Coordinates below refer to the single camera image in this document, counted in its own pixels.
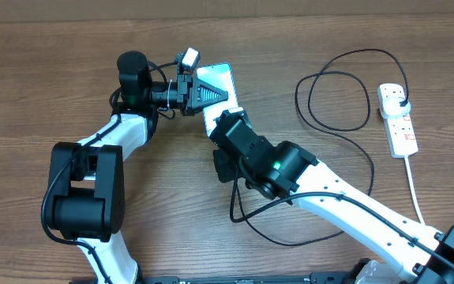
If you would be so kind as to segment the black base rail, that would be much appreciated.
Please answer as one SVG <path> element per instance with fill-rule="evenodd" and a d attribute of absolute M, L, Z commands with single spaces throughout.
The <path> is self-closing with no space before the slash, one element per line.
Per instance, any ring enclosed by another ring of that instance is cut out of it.
<path fill-rule="evenodd" d="M 312 272 L 309 275 L 272 275 L 244 277 L 179 278 L 177 276 L 142 278 L 142 284 L 353 284 L 350 272 Z"/>

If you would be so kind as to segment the white power strip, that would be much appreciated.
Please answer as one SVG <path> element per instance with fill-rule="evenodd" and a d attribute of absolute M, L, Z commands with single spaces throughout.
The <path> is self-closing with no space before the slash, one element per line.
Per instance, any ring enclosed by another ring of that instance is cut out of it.
<path fill-rule="evenodd" d="M 381 84 L 377 89 L 377 96 L 380 102 L 382 97 L 397 97 L 405 99 L 403 87 L 398 84 Z M 388 140 L 388 147 L 393 158 L 404 158 L 413 155 L 418 151 L 414 127 L 410 113 L 402 117 L 384 119 L 385 132 Z"/>

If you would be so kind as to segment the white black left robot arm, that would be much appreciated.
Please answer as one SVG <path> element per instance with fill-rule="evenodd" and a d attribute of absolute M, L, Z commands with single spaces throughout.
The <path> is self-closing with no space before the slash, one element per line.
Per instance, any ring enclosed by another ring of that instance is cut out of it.
<path fill-rule="evenodd" d="M 145 145 L 166 111 L 204 115 L 206 131 L 220 107 L 233 99 L 229 80 L 200 79 L 198 51 L 190 48 L 171 63 L 176 79 L 152 79 L 162 68 L 140 51 L 117 60 L 120 86 L 109 98 L 110 121 L 76 143 L 59 142 L 51 152 L 47 191 L 41 205 L 44 233 L 54 242 L 78 247 L 96 274 L 95 283 L 142 283 L 121 227 L 125 214 L 124 161 Z"/>

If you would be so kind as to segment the white charger plug adapter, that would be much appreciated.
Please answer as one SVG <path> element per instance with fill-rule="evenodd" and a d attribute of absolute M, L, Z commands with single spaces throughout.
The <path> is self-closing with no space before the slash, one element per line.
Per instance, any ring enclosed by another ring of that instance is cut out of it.
<path fill-rule="evenodd" d="M 402 117 L 411 112 L 411 104 L 403 98 L 382 97 L 380 112 L 384 119 Z"/>

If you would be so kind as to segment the blue Galaxy smartphone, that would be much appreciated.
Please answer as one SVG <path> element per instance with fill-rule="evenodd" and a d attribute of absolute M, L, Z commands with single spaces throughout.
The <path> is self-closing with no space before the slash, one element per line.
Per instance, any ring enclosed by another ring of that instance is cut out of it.
<path fill-rule="evenodd" d="M 197 79 L 208 85 L 204 95 L 208 105 L 204 107 L 202 113 L 206 134 L 210 136 L 216 127 L 216 119 L 225 110 L 235 113 L 244 109 L 238 105 L 235 81 L 229 63 L 202 66 L 197 69 L 196 74 Z"/>

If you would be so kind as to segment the brown cardboard wall panel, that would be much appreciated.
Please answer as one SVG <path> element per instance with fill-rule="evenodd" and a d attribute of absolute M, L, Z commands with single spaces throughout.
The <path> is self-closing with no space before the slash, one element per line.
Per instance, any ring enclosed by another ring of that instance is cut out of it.
<path fill-rule="evenodd" d="M 0 23 L 454 13 L 454 0 L 0 0 Z"/>

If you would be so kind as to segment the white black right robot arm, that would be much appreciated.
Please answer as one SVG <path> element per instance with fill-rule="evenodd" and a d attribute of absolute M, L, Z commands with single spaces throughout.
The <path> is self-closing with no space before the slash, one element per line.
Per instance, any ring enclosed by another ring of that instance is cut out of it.
<path fill-rule="evenodd" d="M 324 162 L 290 141 L 272 145 L 257 135 L 244 110 L 225 110 L 206 125 L 218 147 L 214 161 L 223 183 L 244 178 L 269 204 L 281 203 L 328 220 L 383 259 L 391 278 L 407 283 L 454 283 L 454 226 L 447 233 L 412 221 L 359 191 Z"/>

